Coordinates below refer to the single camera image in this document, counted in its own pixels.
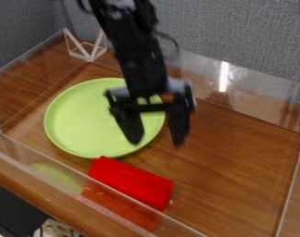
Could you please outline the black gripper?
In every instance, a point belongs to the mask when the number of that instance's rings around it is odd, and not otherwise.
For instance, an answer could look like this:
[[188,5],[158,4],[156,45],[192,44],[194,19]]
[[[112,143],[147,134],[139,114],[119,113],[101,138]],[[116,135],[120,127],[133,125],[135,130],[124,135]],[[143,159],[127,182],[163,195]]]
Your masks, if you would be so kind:
[[[155,48],[113,48],[115,58],[124,75],[124,86],[107,89],[108,110],[127,141],[138,144],[144,133],[142,112],[168,111],[168,127],[174,146],[184,143],[190,133],[190,113],[195,109],[191,94],[191,83],[171,79],[163,54]],[[150,98],[155,94],[171,94],[174,100],[162,104],[140,105],[139,98]]]

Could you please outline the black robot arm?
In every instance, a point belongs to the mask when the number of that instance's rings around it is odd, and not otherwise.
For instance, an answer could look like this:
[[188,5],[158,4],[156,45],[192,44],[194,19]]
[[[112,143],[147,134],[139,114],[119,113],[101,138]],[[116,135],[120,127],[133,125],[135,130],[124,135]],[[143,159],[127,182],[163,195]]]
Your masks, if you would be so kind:
[[150,0],[87,0],[77,2],[93,15],[112,45],[124,76],[124,87],[108,89],[108,111],[125,139],[142,140],[142,113],[163,111],[174,145],[184,143],[190,133],[190,115],[195,109],[191,83],[167,75],[156,31],[158,17]]

